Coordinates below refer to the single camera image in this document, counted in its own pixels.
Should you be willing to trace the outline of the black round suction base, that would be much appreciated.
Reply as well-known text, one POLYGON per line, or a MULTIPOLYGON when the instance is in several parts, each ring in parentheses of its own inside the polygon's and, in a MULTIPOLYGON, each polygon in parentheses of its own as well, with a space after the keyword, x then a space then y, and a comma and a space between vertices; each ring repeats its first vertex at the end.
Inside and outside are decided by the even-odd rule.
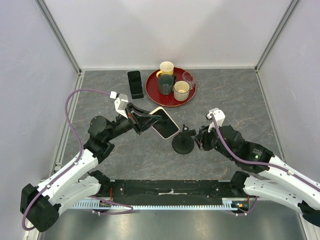
POLYGON ((187 155, 194 149, 195 143, 193 136, 197 134, 195 129, 189 129, 183 124, 182 131, 179 132, 172 140, 173 150, 180 155, 187 155))

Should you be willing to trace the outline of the pink case smartphone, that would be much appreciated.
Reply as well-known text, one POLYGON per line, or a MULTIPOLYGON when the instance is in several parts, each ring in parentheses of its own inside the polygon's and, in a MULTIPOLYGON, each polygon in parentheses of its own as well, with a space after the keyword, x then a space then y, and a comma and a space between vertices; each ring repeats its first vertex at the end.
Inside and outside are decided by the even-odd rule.
POLYGON ((155 123, 152 125, 152 128, 164 139, 167 140, 172 136, 176 135, 180 128, 174 122, 172 117, 167 113, 167 111, 162 107, 157 107, 152 110, 149 115, 152 115, 156 118, 155 123))

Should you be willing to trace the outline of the white case smartphone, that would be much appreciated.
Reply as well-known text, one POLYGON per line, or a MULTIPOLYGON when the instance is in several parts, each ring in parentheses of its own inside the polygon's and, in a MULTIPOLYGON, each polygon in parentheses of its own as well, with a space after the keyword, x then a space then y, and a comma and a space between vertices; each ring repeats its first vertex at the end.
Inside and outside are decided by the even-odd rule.
POLYGON ((140 95, 143 93, 141 72, 133 70, 127 72, 130 93, 132 95, 140 95))

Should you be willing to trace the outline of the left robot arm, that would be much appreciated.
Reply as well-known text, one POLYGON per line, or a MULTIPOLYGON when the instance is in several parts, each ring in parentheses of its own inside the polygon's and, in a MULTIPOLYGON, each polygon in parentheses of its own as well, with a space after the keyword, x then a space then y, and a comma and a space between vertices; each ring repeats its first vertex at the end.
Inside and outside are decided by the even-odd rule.
POLYGON ((109 178, 100 171, 94 171, 81 182, 78 179, 110 155, 115 147, 111 140, 130 130, 140 135, 153 128, 164 139, 179 131, 162 107, 149 112, 128 103, 118 113, 113 121, 101 115, 95 116, 89 125, 89 139, 80 145, 78 154, 37 186, 27 184, 22 189, 20 212, 24 230, 45 232, 62 213, 82 199, 96 194, 104 197, 109 193, 109 178))

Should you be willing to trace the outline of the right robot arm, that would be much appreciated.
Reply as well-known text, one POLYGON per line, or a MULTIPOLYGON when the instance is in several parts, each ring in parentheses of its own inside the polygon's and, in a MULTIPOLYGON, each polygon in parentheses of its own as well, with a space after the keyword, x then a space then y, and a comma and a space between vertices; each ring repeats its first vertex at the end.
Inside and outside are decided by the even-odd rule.
POLYGON ((309 223, 320 225, 320 184, 283 162, 262 145, 246 141, 226 125, 202 126, 193 140, 204 151, 215 150, 241 168, 229 184, 235 197, 262 197, 293 209, 309 223))

